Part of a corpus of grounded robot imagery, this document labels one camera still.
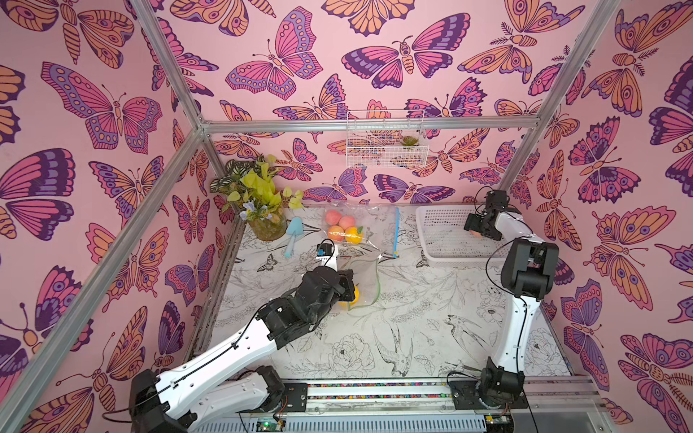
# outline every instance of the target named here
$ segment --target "yellow fruit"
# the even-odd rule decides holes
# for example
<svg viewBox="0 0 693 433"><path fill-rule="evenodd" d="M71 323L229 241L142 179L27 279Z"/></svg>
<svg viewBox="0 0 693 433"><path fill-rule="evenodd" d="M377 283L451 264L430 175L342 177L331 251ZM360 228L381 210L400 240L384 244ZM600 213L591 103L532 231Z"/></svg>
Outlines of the yellow fruit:
<svg viewBox="0 0 693 433"><path fill-rule="evenodd" d="M349 227L344 230L344 237L350 244L360 244L363 240L363 227Z"/></svg>

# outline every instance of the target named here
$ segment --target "floral tablecloth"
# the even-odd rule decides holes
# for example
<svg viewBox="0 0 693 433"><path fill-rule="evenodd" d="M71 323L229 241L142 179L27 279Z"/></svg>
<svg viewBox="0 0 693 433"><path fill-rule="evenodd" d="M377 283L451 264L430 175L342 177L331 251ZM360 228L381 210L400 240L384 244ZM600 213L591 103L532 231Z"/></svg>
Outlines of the floral tablecloth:
<svg viewBox="0 0 693 433"><path fill-rule="evenodd" d="M296 287L301 275L317 265L323 212L296 211L304 234L292 258L283 255L288 236L261 242L245 230L210 347L242 328L269 298ZM506 298L481 267L429 267L414 212L412 206L400 208L397 259L354 267L360 290L375 290L379 283L377 302L351 311L337 304L314 333L257 365L271 364L283 378L428 377L463 366L484 367L501 333ZM365 258L377 260L377 254ZM499 281L499 269L491 271ZM569 374L543 315L532 322L525 374Z"/></svg>

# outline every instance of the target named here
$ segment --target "butterfly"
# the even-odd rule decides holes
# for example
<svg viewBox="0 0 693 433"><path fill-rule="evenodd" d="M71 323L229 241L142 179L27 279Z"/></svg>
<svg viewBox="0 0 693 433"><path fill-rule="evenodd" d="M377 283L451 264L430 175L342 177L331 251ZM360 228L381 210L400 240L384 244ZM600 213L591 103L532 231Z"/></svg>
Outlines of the butterfly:
<svg viewBox="0 0 693 433"><path fill-rule="evenodd" d="M691 91L693 91L693 58L685 62L674 76L664 95L664 100L693 114ZM688 114L668 107L657 107L650 113L649 122L653 126L651 145L680 139L672 152L681 153L693 149L693 118ZM693 152L674 162L665 172L668 178L682 184L681 191L689 197L693 197L691 167L693 167Z"/></svg>
<svg viewBox="0 0 693 433"><path fill-rule="evenodd" d="M662 414L673 432L687 433L685 417L663 385L666 384L676 399L689 409L690 401L676 385L690 385L693 378L686 373L665 373L662 368L682 369L693 364L693 342L687 339L668 342L657 335L644 334L642 343L633 335L622 335L621 343L632 352L626 353L632 363L618 361L623 374L638 382L640 397Z"/></svg>
<svg viewBox="0 0 693 433"><path fill-rule="evenodd" d="M358 164L347 168L338 180L333 180L332 185L323 184L325 186L308 188L304 191L304 199L331 203L332 200L346 201L347 195L360 197L368 193L363 186L364 180L366 180L366 167Z"/></svg>
<svg viewBox="0 0 693 433"><path fill-rule="evenodd" d="M160 374L169 370L166 367L173 364L175 360L171 354L182 349L185 343L185 340L183 340L184 332L185 322L180 321L178 308L172 301L167 301L159 322L160 356L157 357L156 352L154 353L154 365L152 365L152 368L157 367L154 374Z"/></svg>
<svg viewBox="0 0 693 433"><path fill-rule="evenodd" d="M134 24L125 15L113 10L86 10L77 13L72 8L76 2L60 4L60 15L66 21L62 25L65 47L74 64L80 57L79 24L84 38L96 57L109 67L117 69L123 64L121 48L132 37ZM51 29L58 19L58 2L54 0L22 0L0 2L0 7L16 24L35 32Z"/></svg>
<svg viewBox="0 0 693 433"><path fill-rule="evenodd" d="M89 240L87 248L91 252L91 260L99 263L116 237L95 222L89 224L89 231L86 234ZM103 312L108 310L111 302L127 295L132 286L137 287L137 290L140 291L151 291L154 297L157 296L154 285L159 280L159 265L164 260L167 246L168 229L166 227L154 233L144 248L142 247L142 239L140 239L139 247L130 254L129 258L125 259L116 279L111 283L107 292L108 302L103 306Z"/></svg>
<svg viewBox="0 0 693 433"><path fill-rule="evenodd" d="M146 326L147 307L143 306L137 310L123 330L105 370L101 369L102 360L101 365L90 375L73 374L68 378L58 380L55 384L60 386L69 378L82 376L93 379L93 385L69 392L36 407L29 414L20 432L84 432L89 426L96 394L98 394L98 399L104 409L107 411L115 410L116 393L108 380L110 378L124 382L138 374L144 364L146 353L146 347L142 346ZM108 347L111 338L112 336L106 342L106 347Z"/></svg>
<svg viewBox="0 0 693 433"><path fill-rule="evenodd" d="M214 262L214 245L209 245L202 252L197 265L176 265L166 271L165 283L173 289L173 293L182 293L185 306L195 300L196 289L204 292L209 288L209 271Z"/></svg>
<svg viewBox="0 0 693 433"><path fill-rule="evenodd" d="M622 217L609 213L599 218L596 212L592 212L592 216L597 219L597 236L602 244L595 247L590 256L592 259L583 265L592 263L602 276L611 278L611 283L626 299L640 309L652 311L652 298L645 281L627 256L633 258L631 253L634 249L647 250L631 245L644 242L662 231L674 219L676 212L666 206L657 209L648 206L626 212Z"/></svg>
<svg viewBox="0 0 693 433"><path fill-rule="evenodd" d="M17 100L19 92L24 90L26 76L14 69L0 64L0 104ZM9 105L0 105L0 145L14 143L15 134L21 131L19 117Z"/></svg>
<svg viewBox="0 0 693 433"><path fill-rule="evenodd" d="M98 178L106 195L116 199L116 208L123 219L122 228L125 227L132 214L137 210L137 206L142 203L144 197L152 190L154 183L164 172L164 157L158 156L152 159L145 167L141 177L139 169L137 175L129 170L134 179L105 162L90 161L89 167Z"/></svg>
<svg viewBox="0 0 693 433"><path fill-rule="evenodd" d="M69 221L74 210L61 200L33 199L72 194L75 161L66 149L46 149L20 159L0 177L0 199L13 200L0 206L0 234L14 239L12 218L40 240L50 240L55 227Z"/></svg>
<svg viewBox="0 0 693 433"><path fill-rule="evenodd" d="M277 18L269 1L248 1L258 8L260 12ZM231 6L231 13L226 15L229 6ZM220 0L213 2L201 0L175 0L171 4L170 12L177 18L207 24L214 24L224 18L223 21L219 23L219 31L228 36L241 36L248 29L248 11L245 9L243 0Z"/></svg>
<svg viewBox="0 0 693 433"><path fill-rule="evenodd" d="M525 108L520 108L519 105L515 104L513 101L508 99L499 99L495 102L494 108L498 116L536 116L541 108L541 99L535 100L529 107L523 101L520 104L524 105ZM508 127L499 127L498 130L503 132L507 131Z"/></svg>
<svg viewBox="0 0 693 433"><path fill-rule="evenodd" d="M500 145L495 153L495 163L486 159L488 167L472 168L459 174L459 179L469 179L472 182L479 182L481 185L494 185L500 182L500 176L505 173L510 161L515 155L513 143L515 141L505 141Z"/></svg>
<svg viewBox="0 0 693 433"><path fill-rule="evenodd" d="M490 45L504 44L508 41L511 43L477 54L463 61L457 69L473 73L489 73L499 68L500 73L517 71L522 73L522 82L527 84L532 76L532 61L524 51L513 44L521 47L534 46L538 41L522 33L555 30L571 22L584 9L585 6L578 6L563 15L557 13L556 7L549 1L539 6L539 0L505 0L508 18L518 34L513 35L513 29L508 24L501 23L500 27L505 36L492 40Z"/></svg>
<svg viewBox="0 0 693 433"><path fill-rule="evenodd" d="M473 130L472 132L464 136L461 140L456 142L447 153L445 152L445 148L443 148L443 150L438 151L438 153L434 157L428 155L426 157L426 164L421 168L414 168L412 174L417 177L426 177L428 175L431 175L438 167L438 161L440 161L440 165L443 166L445 171L447 171L448 173L452 173L453 163L450 162L450 160L454 159L455 161L459 162L472 162L475 159L477 159L479 155L481 155L481 143L486 138L486 135L488 135L488 133L488 128L479 128ZM416 162L412 163L411 161L407 160L407 157L394 157L392 159L392 163L396 166L411 169L412 166L420 165L421 160L417 157Z"/></svg>
<svg viewBox="0 0 693 433"><path fill-rule="evenodd" d="M185 241L190 244L195 237L202 242L204 228L207 227L207 212L209 212L209 199L205 200L200 206L200 198L197 197L195 206L188 196L185 206L183 200L174 195L173 208L178 213L178 227L184 231Z"/></svg>
<svg viewBox="0 0 693 433"><path fill-rule="evenodd" d="M534 169L534 166L539 162L539 149L534 153L531 153L525 165L520 170L515 182L510 186L510 194L516 199L520 200L520 203L524 204L527 209L532 205L532 194L529 192L529 186L527 183L531 183L532 177L529 176L529 172Z"/></svg>
<svg viewBox="0 0 693 433"><path fill-rule="evenodd" d="M620 53L611 59L617 66L623 69L614 69L597 76L582 92L584 98L592 90L597 90L602 99L611 97L611 105L618 111L639 117L642 113L642 96L635 76L628 69L629 66L640 76L644 75L644 68L638 60L645 60L657 52L658 48L652 48L654 44L671 35L693 17L693 2L674 3L665 6L657 12L652 20L648 14L641 15L632 23L624 22L624 12L621 9L616 15L614 34L616 42L626 50L637 54L644 51L636 59L628 53Z"/></svg>
<svg viewBox="0 0 693 433"><path fill-rule="evenodd" d="M371 81L374 89L400 87L403 67L408 74L413 74L416 63L421 75L431 78L438 69L450 66L453 63L451 55L428 50L456 50L468 28L469 14L451 15L425 29L411 46L406 42L411 36L407 36L402 41L392 42L399 44L399 49L367 46L345 54L342 63L346 69L365 80L376 74ZM412 57L412 51L418 52Z"/></svg>
<svg viewBox="0 0 693 433"><path fill-rule="evenodd" d="M236 212L234 212L234 207L229 205L224 209L227 200L221 195L214 196L214 204L219 209L219 221L222 224L226 224L228 221L233 221L236 218Z"/></svg>
<svg viewBox="0 0 693 433"><path fill-rule="evenodd" d="M310 52L316 37L310 29L313 14L296 7L279 24L274 38L274 51L267 56L269 62L258 60L243 63L234 68L226 77L226 83L233 89L246 89L256 94L268 90L271 94L289 99L296 91L294 75L304 80L313 78L322 71L322 66Z"/></svg>
<svg viewBox="0 0 693 433"><path fill-rule="evenodd" d="M438 98L433 98L440 108L421 99L407 99L404 109L408 110L407 117L471 117L481 116L481 103L487 96L479 88L480 84L474 78L467 78L458 88L453 98L450 100L448 109L448 97L445 95L445 103L441 104ZM440 130L426 130L428 139L438 136Z"/></svg>
<svg viewBox="0 0 693 433"><path fill-rule="evenodd" d="M606 151L618 132L619 117L607 117L603 123L590 126L587 138L573 146L568 156L571 166L585 166L581 176L589 175L587 180L577 189L580 200L585 203L596 203L604 196L605 200L616 203L623 193L632 193L640 183L640 177L630 170L618 167L606 167L604 164L620 161L606 161L606 158L616 150L614 147L608 154Z"/></svg>
<svg viewBox="0 0 693 433"><path fill-rule="evenodd" d="M164 32L164 36L168 42L168 47L171 49L176 63L178 63L178 67L183 75L183 80L185 80L185 83L188 85L190 92L198 95L214 96L214 93L211 90L190 78L195 76L195 73L193 73L191 69L195 69L196 71L216 71L219 69L219 67L198 55L185 53L183 44L181 44L178 40L178 36L176 36L176 34L173 32L173 29L168 21L163 18L158 18L158 20L159 27L161 28L161 31ZM149 42L147 34L144 33L144 29L142 29L142 35L144 36L144 40L147 42L147 47L149 48L149 53L152 56L152 60L154 60L154 69L152 70L152 90L159 90L161 85L164 83L166 83L166 86L169 87L170 83L168 82L166 71L164 71L161 61L159 60L159 56L154 51L152 44ZM171 89L171 106L173 111L175 111L176 107L178 106L178 97L173 89Z"/></svg>
<svg viewBox="0 0 693 433"><path fill-rule="evenodd" d="M274 254L267 256L267 260L258 268L258 272L272 271L278 262L274 259Z"/></svg>
<svg viewBox="0 0 693 433"><path fill-rule="evenodd" d="M565 118L561 120L563 116L567 114L561 114L561 107L556 110L556 112L551 116L551 121L546 127L546 133L544 138L546 139L549 135L549 148L553 149L561 142L561 137L569 136L577 131L580 127L580 121L576 118Z"/></svg>
<svg viewBox="0 0 693 433"><path fill-rule="evenodd" d="M410 200L412 204L425 204L439 202L442 199L450 197L455 193L455 190L447 186L423 186L409 183L407 185L402 179L389 175L375 175L373 182L378 191L383 191L378 194L378 197L388 200L390 203L395 203L403 198L405 201Z"/></svg>
<svg viewBox="0 0 693 433"><path fill-rule="evenodd" d="M571 326L563 329L563 341L580 355L582 367L592 375L597 388L608 391L608 369L602 351L594 341L597 338L595 331L602 325L594 330L590 328L597 323L602 304L602 287L592 279L588 279L583 287L578 287L574 297L561 297L563 315L572 322Z"/></svg>
<svg viewBox="0 0 693 433"><path fill-rule="evenodd" d="M253 118L250 114L241 107L225 100L220 100L224 114L231 122L251 122ZM237 156L243 159L257 159L260 154L250 145L259 145L257 139L273 139L283 132L234 132L233 134L225 134L227 140L215 141L214 146L217 152L222 155Z"/></svg>
<svg viewBox="0 0 693 433"><path fill-rule="evenodd" d="M317 156L308 150L306 142L301 139L294 139L293 152L296 161L287 150L282 149L281 152L284 153L286 159L277 159L275 162L280 165L272 167L277 176L289 180L298 177L299 180L309 182L309 175L316 171L322 172L322 166L316 162Z"/></svg>
<svg viewBox="0 0 693 433"><path fill-rule="evenodd" d="M349 18L349 27L364 36L379 35L388 19L405 19L414 9L414 0L327 0L322 10L339 18Z"/></svg>
<svg viewBox="0 0 693 433"><path fill-rule="evenodd" d="M669 263L674 267L688 272L689 274L693 274L693 245L688 247L683 245L679 249L668 247L664 244L655 244L654 246L669 253L672 257ZM693 281L681 281L679 284L693 288ZM675 319L669 319L669 323L678 324L682 321L693 320L693 297L683 299L678 303L678 307L681 309L681 314Z"/></svg>
<svg viewBox="0 0 693 433"><path fill-rule="evenodd" d="M221 258L221 253L223 252L224 246L226 245L226 236L222 236L221 232L219 231L219 228L215 227L214 238L217 245L218 256L219 258Z"/></svg>
<svg viewBox="0 0 693 433"><path fill-rule="evenodd" d="M43 63L41 78L58 92L67 111L86 119L94 149L115 149L119 136L124 134L131 151L147 153L147 133L157 129L157 121L163 116L157 101L137 96L121 108L120 98L115 100L111 95L111 104L94 83L71 69L49 62Z"/></svg>
<svg viewBox="0 0 693 433"><path fill-rule="evenodd" d="M580 236L578 236L575 227L565 216L565 214L559 209L563 207L567 209L561 197L568 190L568 180L565 180L565 191L559 197L559 190L561 189L561 179L563 178L563 151L559 150L556 152L551 165L546 170L546 174L543 173L539 176L536 181L536 190L539 195L548 199L548 202L542 203L538 208L537 212L548 212L549 215L544 221L544 234L550 240L556 240L556 237L563 243L565 243L570 248L575 251L580 251L582 249L582 241L580 241Z"/></svg>

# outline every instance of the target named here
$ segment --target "metal rail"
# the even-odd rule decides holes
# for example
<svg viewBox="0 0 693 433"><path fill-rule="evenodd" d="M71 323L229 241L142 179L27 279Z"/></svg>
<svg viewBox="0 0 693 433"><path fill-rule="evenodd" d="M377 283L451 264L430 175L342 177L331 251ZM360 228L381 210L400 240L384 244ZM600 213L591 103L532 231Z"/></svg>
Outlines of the metal rail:
<svg viewBox="0 0 693 433"><path fill-rule="evenodd" d="M503 180L500 182L499 189L508 191L510 186L515 181L515 178L525 165L525 161L536 147L536 144L541 139L544 129L551 121L551 117L559 108L561 100L565 93L572 85L572 82L580 72L585 60L594 49L597 40L602 35L605 27L611 20L611 16L616 12L620 0L601 0L592 11L587 24L580 32L580 35L575 42L575 45L568 56L568 59L563 63L559 76L556 77L554 85L549 90L549 94L544 98L537 117L539 118L538 125L532 128L526 135L520 147L515 152L515 157L510 161L510 165L505 170Z"/></svg>

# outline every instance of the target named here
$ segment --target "white plastic basket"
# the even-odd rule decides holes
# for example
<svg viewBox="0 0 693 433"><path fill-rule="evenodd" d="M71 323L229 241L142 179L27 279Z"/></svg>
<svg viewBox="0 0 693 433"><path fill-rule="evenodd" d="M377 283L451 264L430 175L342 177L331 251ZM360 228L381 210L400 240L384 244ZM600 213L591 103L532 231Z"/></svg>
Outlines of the white plastic basket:
<svg viewBox="0 0 693 433"><path fill-rule="evenodd" d="M416 227L429 266L484 266L491 254L505 243L464 230L470 213L474 213L472 204L420 206L416 210ZM503 247L489 264L501 265L509 250L510 245Z"/></svg>

